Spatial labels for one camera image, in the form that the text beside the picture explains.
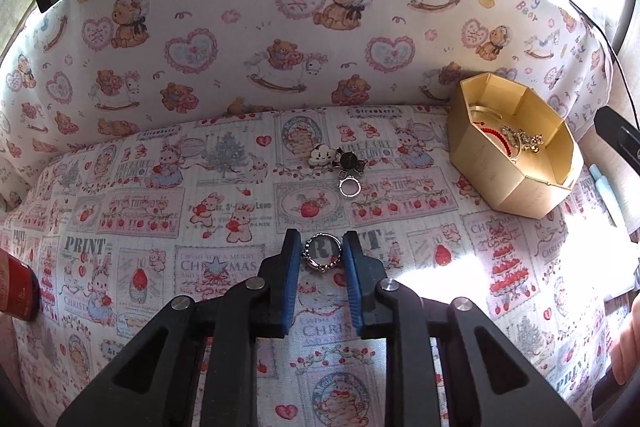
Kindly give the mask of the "right hand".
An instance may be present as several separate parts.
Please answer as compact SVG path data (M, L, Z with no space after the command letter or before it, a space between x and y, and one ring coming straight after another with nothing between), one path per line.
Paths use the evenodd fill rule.
M631 309L625 317L620 337L611 351L612 372L617 384L623 386L634 376L640 358L640 299L634 297Z

